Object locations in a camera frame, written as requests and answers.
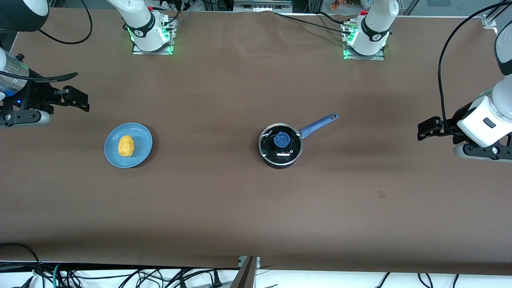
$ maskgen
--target white floor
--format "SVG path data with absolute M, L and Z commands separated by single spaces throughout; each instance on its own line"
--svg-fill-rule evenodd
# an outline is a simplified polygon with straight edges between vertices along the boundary
M 84 277 L 103 277 L 125 275 L 135 270 L 115 271 L 82 271 L 77 275 Z M 161 270 L 164 278 L 172 278 L 179 270 Z M 219 278 L 225 287 L 234 279 L 237 271 L 219 271 Z M 30 272 L 0 273 L 0 288 L 20 287 L 32 276 Z M 315 271 L 283 271 L 283 270 L 258 270 L 255 288 L 375 288 L 379 285 L 384 273 L 374 272 L 315 272 Z M 435 288 L 452 288 L 455 275 L 430 274 Z M 82 288 L 117 288 L 124 277 L 82 280 Z M 133 277 L 125 288 L 134 288 L 138 277 Z M 211 279 L 207 274 L 199 275 L 186 282 L 187 288 L 207 287 Z M 34 277 L 30 288 L 41 288 L 41 278 Z M 46 282 L 46 287 L 52 288 L 51 282 Z M 485 276 L 485 275 L 460 275 L 456 288 L 509 288 L 512 287 L 512 276 Z M 158 288 L 158 285 L 145 281 L 141 288 Z M 382 288 L 424 288 L 414 273 L 391 273 Z

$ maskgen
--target blue pot handle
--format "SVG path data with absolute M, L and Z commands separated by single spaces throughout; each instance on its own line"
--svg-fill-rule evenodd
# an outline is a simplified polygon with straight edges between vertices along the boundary
M 328 116 L 318 120 L 317 122 L 309 125 L 309 126 L 306 126 L 304 128 L 301 129 L 301 135 L 302 135 L 302 139 L 305 139 L 307 138 L 309 135 L 313 134 L 313 132 L 315 132 L 316 130 L 322 128 L 323 126 L 337 120 L 339 117 L 338 117 L 338 114 L 337 113 L 332 113 L 332 114 L 329 114 Z

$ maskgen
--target blue lid knob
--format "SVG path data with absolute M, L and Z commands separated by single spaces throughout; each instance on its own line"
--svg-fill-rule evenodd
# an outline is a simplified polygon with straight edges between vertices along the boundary
M 290 144 L 290 136 L 285 132 L 279 132 L 274 137 L 274 144 L 279 148 L 284 148 Z

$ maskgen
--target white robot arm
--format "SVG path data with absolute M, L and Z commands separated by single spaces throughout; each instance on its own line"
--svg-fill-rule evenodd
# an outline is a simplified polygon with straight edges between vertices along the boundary
M 512 162 L 512 22 L 496 37 L 494 50 L 504 79 L 446 122 L 435 116 L 418 124 L 418 140 L 453 136 L 458 157 Z
M 347 44 L 361 55 L 375 55 L 386 45 L 389 28 L 399 11 L 396 0 L 374 0 L 367 15 L 351 20 L 357 23 L 357 31 Z
M 169 16 L 150 11 L 143 0 L 107 0 L 123 17 L 132 40 L 143 51 L 155 51 L 169 42 Z

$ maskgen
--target black cable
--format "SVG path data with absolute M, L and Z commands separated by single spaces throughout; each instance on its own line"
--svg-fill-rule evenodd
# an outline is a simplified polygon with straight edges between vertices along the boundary
M 157 271 L 158 271 L 158 274 L 160 275 L 160 280 L 162 280 L 162 288 L 163 288 L 163 286 L 165 285 L 165 282 L 164 282 L 164 279 L 163 279 L 163 275 L 160 272 L 160 269 L 158 269 Z
M 307 22 L 307 21 L 304 21 L 302 19 L 293 18 L 293 17 L 287 16 L 287 15 L 276 13 L 276 12 L 274 12 L 274 14 L 279 15 L 279 16 L 284 17 L 284 18 L 288 18 L 288 19 L 292 19 L 292 20 L 299 21 L 299 22 L 302 22 L 302 23 L 306 23 L 306 24 L 309 24 L 309 25 L 313 25 L 313 26 L 317 26 L 317 27 L 324 28 L 324 29 L 327 29 L 327 30 L 335 31 L 335 32 L 338 32 L 338 33 L 341 33 L 341 34 L 350 34 L 349 31 L 342 31 L 342 30 L 338 30 L 338 29 L 334 29 L 334 28 L 330 28 L 330 27 L 325 27 L 325 26 L 322 26 L 322 25 L 319 25 L 319 24 L 316 24 L 316 23 Z
M 177 288 L 182 282 L 184 283 L 185 281 L 189 280 L 190 278 L 196 277 L 203 273 L 208 273 L 211 276 L 210 272 L 215 271 L 215 270 L 239 270 L 239 269 L 238 268 L 210 269 L 210 270 L 197 271 L 197 272 L 194 272 L 189 275 L 183 275 L 183 278 L 180 279 L 180 282 L 178 284 L 176 284 L 173 288 Z
M 70 287 L 70 286 L 71 286 L 71 285 L 70 285 L 70 283 L 69 283 L 69 278 L 71 278 L 71 277 L 70 277 L 70 275 L 69 275 L 69 272 L 67 272 L 67 273 L 66 273 L 66 284 L 68 285 L 68 287 Z
M 75 287 L 82 287 L 82 281 L 80 281 L 80 279 L 76 278 L 75 273 L 73 271 L 71 271 L 71 270 L 67 271 L 67 276 L 70 276 L 69 278 L 71 278 L 71 281 L 73 282 Z
M 210 280 L 211 280 L 211 287 L 213 288 L 213 286 L 215 285 L 214 277 L 211 275 L 211 273 L 210 273 L 210 272 L 208 272 L 208 275 L 210 276 Z
M 388 276 L 389 276 L 390 274 L 391 274 L 391 272 L 387 272 L 387 273 L 384 275 L 383 279 L 380 281 L 379 286 L 377 286 L 376 288 L 382 288 L 382 286 L 384 285 L 384 282 L 386 281 L 386 279 L 388 278 Z
M 442 117 L 443 117 L 443 121 L 444 121 L 444 125 L 446 127 L 446 130 L 453 136 L 456 136 L 455 133 L 452 131 L 452 129 L 450 128 L 450 126 L 448 125 L 447 121 L 446 121 L 446 111 L 445 111 L 445 107 L 444 107 L 444 94 L 443 94 L 443 85 L 441 83 L 441 65 L 442 65 L 442 61 L 443 61 L 443 56 L 444 56 L 444 53 L 446 51 L 446 48 L 448 47 L 448 43 L 450 43 L 450 40 L 452 40 L 453 36 L 455 35 L 455 33 L 457 33 L 457 31 L 459 31 L 459 29 L 462 27 L 462 25 L 466 24 L 469 20 L 471 20 L 473 17 L 475 16 L 478 16 L 480 15 L 481 13 L 489 10 L 489 9 L 492 9 L 492 8 L 496 8 L 496 7 L 501 7 L 501 6 L 506 6 L 506 5 L 511 5 L 512 4 L 512 1 L 507 1 L 507 2 L 502 2 L 502 3 L 497 3 L 497 4 L 493 4 L 493 5 L 490 5 L 490 6 L 487 6 L 483 9 L 480 9 L 478 10 L 477 12 L 471 14 L 468 18 L 466 18 L 464 21 L 462 21 L 454 30 L 453 32 L 450 34 L 450 36 L 448 37 L 448 40 L 446 40 L 446 43 L 444 44 L 444 47 L 443 47 L 443 50 L 441 51 L 441 56 L 439 57 L 439 66 L 437 67 L 437 81 L 438 81 L 438 84 L 439 84 L 439 95 L 441 97 L 441 114 L 442 114 Z
M 156 283 L 158 285 L 158 288 L 161 288 L 160 286 L 160 283 L 156 282 L 155 280 L 152 280 L 152 279 L 149 279 L 149 277 L 151 277 L 154 273 L 158 272 L 158 269 L 154 270 L 153 272 L 147 274 L 147 273 L 139 273 L 139 280 L 137 280 L 137 284 L 135 284 L 135 288 L 140 288 L 141 284 L 145 281 L 145 280 L 149 280 L 149 281 L 152 281 L 154 283 Z
M 68 74 L 59 75 L 59 76 L 52 76 L 52 77 L 41 77 L 41 78 L 21 76 L 21 75 L 7 73 L 4 71 L 0 71 L 0 75 L 6 76 L 6 77 L 11 77 L 11 78 L 16 78 L 16 79 L 22 79 L 22 80 L 32 80 L 32 81 L 38 82 L 38 83 L 53 83 L 53 82 L 67 81 L 71 78 L 74 78 L 78 75 L 78 72 L 68 73 Z
M 144 275 L 149 275 L 149 273 L 146 273 L 144 271 L 140 272 L 141 274 L 144 274 Z M 165 277 L 162 276 L 162 273 L 160 271 L 158 271 L 158 274 L 160 274 L 160 277 L 159 276 L 155 276 L 155 275 L 150 275 L 151 278 L 155 278 L 155 279 L 158 279 L 158 280 L 161 280 L 164 282 L 169 282 L 170 279 L 166 279 Z
M 55 277 L 55 279 L 60 283 L 60 286 L 62 286 L 62 288 L 70 288 L 70 286 L 69 286 L 69 285 L 66 285 L 66 284 L 65 284 L 64 279 L 62 278 L 62 275 L 60 274 L 60 272 L 59 272 L 59 271 L 57 271 L 57 275 L 55 275 L 55 276 L 56 276 L 56 277 Z
M 430 286 L 428 286 L 425 282 L 423 282 L 423 279 L 421 278 L 421 273 L 418 273 L 418 279 L 425 286 L 426 288 L 434 288 L 434 285 L 432 284 L 432 279 L 430 279 L 430 275 L 428 273 L 425 273 L 426 277 L 429 279 Z
M 176 281 L 176 279 L 178 279 L 180 276 L 182 276 L 184 273 L 187 273 L 190 270 L 192 270 L 192 269 L 190 269 L 190 268 L 181 269 L 178 273 L 176 273 L 176 275 L 174 275 L 174 277 L 169 281 L 169 283 L 167 283 L 167 285 L 164 288 L 169 288 L 169 286 L 171 286 Z
M 455 275 L 455 278 L 453 279 L 452 288 L 455 288 L 455 284 L 457 284 L 457 280 L 459 280 L 459 274 Z
M 120 278 L 120 277 L 127 277 L 129 276 L 130 274 L 126 274 L 126 275 L 116 275 L 116 276 L 104 276 L 104 277 L 82 277 L 82 276 L 74 276 L 75 278 L 78 278 L 78 279 L 89 279 L 89 280 L 98 280 L 98 279 L 111 279 L 111 278 Z
M 27 281 L 25 281 L 25 283 L 23 283 L 23 285 L 20 288 L 29 288 L 30 282 L 32 282 L 32 279 L 34 279 L 34 276 L 31 276 Z
M 41 272 L 41 274 L 43 274 L 43 270 L 41 267 L 41 261 L 39 261 L 39 258 L 35 254 L 34 250 L 32 250 L 32 248 L 28 247 L 25 244 L 15 243 L 15 242 L 0 243 L 0 247 L 2 247 L 2 246 L 18 246 L 18 247 L 23 247 L 23 248 L 27 249 L 30 252 L 30 254 L 32 254 L 32 256 L 34 257 L 37 267 L 39 268 L 39 272 Z M 42 280 L 42 288 L 45 288 L 45 287 L 46 287 L 46 281 L 43 279 Z
M 41 32 L 44 36 L 50 38 L 51 40 L 54 40 L 54 41 L 57 41 L 61 44 L 66 44 L 66 45 L 74 45 L 74 44 L 80 44 L 80 43 L 83 43 L 85 42 L 87 39 L 89 39 L 89 37 L 91 36 L 91 34 L 93 33 L 93 19 L 91 18 L 91 14 L 89 12 L 89 9 L 87 9 L 87 5 L 86 3 L 83 1 L 83 0 L 80 0 L 84 6 L 84 8 L 86 9 L 86 12 L 87 12 L 87 16 L 89 17 L 89 25 L 90 25 L 90 28 L 89 28 L 89 33 L 87 34 L 87 36 L 80 40 L 80 41 L 76 41 L 76 42 L 66 42 L 66 41 L 62 41 L 62 40 L 59 40 L 55 37 L 52 37 L 51 35 L 49 35 L 48 33 L 46 33 L 45 31 L 39 29 L 39 32 Z
M 121 284 L 119 285 L 118 288 L 124 288 L 124 286 L 128 283 L 128 281 L 133 277 L 135 276 L 136 274 L 138 274 L 140 271 L 142 271 L 142 269 L 139 269 L 133 273 L 131 273 L 130 275 L 128 275 L 128 277 L 126 277 L 126 279 L 124 279 Z
M 171 20 L 164 22 L 163 25 L 165 26 L 165 25 L 171 23 L 172 21 L 176 20 L 176 18 L 178 18 L 178 15 L 180 15 L 180 12 L 181 12 L 181 10 L 178 10 L 178 13 L 176 13 L 176 16 L 174 16 L 174 18 L 172 18 Z
M 334 23 L 343 24 L 343 21 L 338 21 L 338 20 L 332 18 L 329 14 L 327 14 L 325 12 L 318 11 L 318 12 L 315 12 L 315 14 L 321 14 L 321 15 L 327 17 L 327 19 L 329 19 L 330 21 L 333 21 Z

